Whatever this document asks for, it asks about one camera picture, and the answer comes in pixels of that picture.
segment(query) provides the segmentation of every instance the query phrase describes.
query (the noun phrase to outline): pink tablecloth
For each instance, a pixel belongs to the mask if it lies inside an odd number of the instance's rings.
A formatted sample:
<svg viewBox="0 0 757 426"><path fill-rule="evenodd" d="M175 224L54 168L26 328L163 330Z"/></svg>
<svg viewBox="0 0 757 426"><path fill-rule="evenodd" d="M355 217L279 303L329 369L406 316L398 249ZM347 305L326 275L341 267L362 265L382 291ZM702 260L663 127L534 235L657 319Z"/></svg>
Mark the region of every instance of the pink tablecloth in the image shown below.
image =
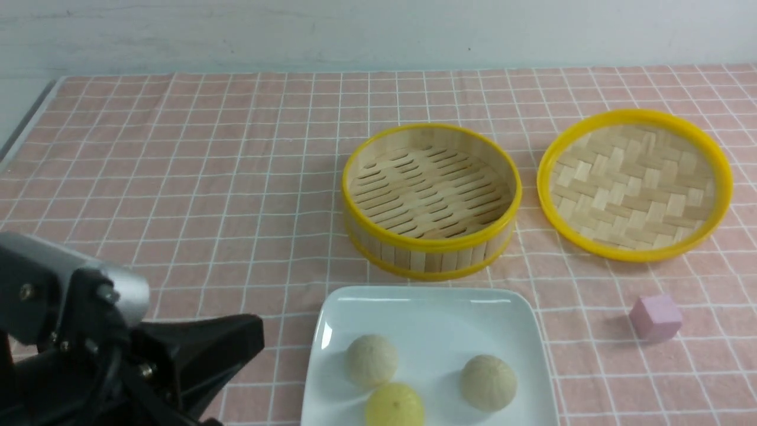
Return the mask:
<svg viewBox="0 0 757 426"><path fill-rule="evenodd" d="M210 410L230 424L299 424L329 292L420 285L369 266L351 247L338 181L366 137L429 120L494 138L519 166L517 238L487 271L438 285L506 288L531 302L563 424L757 424L750 64L71 77L54 96L0 179L0 226L135 265L151 281L150 318L262 315L268 349ZM587 255L538 207L537 162L557 133L626 107L698 124L733 166L721 229L660 265ZM683 330L640 346L625 315L638 296L662 292L681 307Z"/></svg>

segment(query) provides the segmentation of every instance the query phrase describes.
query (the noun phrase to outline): steamed bun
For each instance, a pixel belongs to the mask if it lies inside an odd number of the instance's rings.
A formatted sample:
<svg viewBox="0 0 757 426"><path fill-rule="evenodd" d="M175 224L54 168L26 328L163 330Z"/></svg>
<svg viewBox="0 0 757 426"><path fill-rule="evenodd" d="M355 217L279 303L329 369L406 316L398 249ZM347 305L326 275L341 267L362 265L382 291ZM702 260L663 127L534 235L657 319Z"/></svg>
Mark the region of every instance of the steamed bun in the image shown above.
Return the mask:
<svg viewBox="0 0 757 426"><path fill-rule="evenodd" d="M378 334L358 337L347 349L347 375L363 389L389 382L399 363L397 348Z"/></svg>
<svg viewBox="0 0 757 426"><path fill-rule="evenodd" d="M473 357L463 368L460 392L463 398L483 412L504 409L516 397L518 379L503 360L491 355Z"/></svg>

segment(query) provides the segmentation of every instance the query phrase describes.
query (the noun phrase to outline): white plate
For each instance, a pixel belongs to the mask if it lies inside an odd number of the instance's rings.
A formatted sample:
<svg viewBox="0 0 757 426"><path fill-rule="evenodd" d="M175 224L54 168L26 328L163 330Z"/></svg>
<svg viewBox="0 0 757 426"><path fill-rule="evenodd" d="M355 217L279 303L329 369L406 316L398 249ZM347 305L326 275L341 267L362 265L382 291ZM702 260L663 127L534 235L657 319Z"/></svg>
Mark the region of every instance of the white plate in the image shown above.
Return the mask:
<svg viewBox="0 0 757 426"><path fill-rule="evenodd" d="M558 426L557 407L531 306L507 290L344 287L321 309L305 382L301 426L362 426L368 393L344 370L344 351L363 334L382 334L400 353L393 381L415 388L434 426ZM519 379L516 398L484 415L459 394L460 370L473 356L500 357Z"/></svg>

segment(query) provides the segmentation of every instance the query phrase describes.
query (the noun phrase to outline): pink cube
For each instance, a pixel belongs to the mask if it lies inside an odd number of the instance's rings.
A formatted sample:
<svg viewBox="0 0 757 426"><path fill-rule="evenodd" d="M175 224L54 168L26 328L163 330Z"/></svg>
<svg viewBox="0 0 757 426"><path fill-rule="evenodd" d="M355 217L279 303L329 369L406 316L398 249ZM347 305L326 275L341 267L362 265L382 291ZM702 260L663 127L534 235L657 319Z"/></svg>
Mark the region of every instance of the pink cube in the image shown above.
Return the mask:
<svg viewBox="0 0 757 426"><path fill-rule="evenodd" d="M681 311L667 294L640 297L628 315L636 335L651 343L672 339L681 329Z"/></svg>

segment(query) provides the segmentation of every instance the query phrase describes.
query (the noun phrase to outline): yellow ball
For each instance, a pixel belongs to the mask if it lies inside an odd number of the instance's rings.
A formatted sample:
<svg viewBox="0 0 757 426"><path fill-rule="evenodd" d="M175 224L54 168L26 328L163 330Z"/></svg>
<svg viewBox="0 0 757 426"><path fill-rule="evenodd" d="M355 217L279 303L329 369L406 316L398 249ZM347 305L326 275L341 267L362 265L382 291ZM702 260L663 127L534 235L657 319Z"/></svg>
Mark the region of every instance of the yellow ball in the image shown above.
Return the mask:
<svg viewBox="0 0 757 426"><path fill-rule="evenodd" d="M423 426L425 411L418 393L404 383L376 389L366 404L366 426Z"/></svg>

